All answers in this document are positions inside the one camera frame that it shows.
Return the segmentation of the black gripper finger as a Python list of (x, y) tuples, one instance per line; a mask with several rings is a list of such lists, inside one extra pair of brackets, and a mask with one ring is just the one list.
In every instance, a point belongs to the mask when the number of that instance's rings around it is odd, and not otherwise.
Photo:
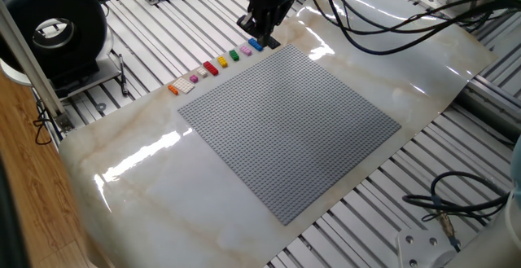
[(268, 45), (268, 27), (262, 21), (257, 21), (251, 12), (242, 15), (237, 20), (237, 25), (250, 36), (254, 37), (260, 46)]
[(269, 23), (268, 23), (268, 47), (276, 47), (275, 40), (272, 37), (272, 33), (276, 26), (279, 26), (284, 18), (286, 17), (286, 12), (283, 10), (275, 10), (269, 13)]

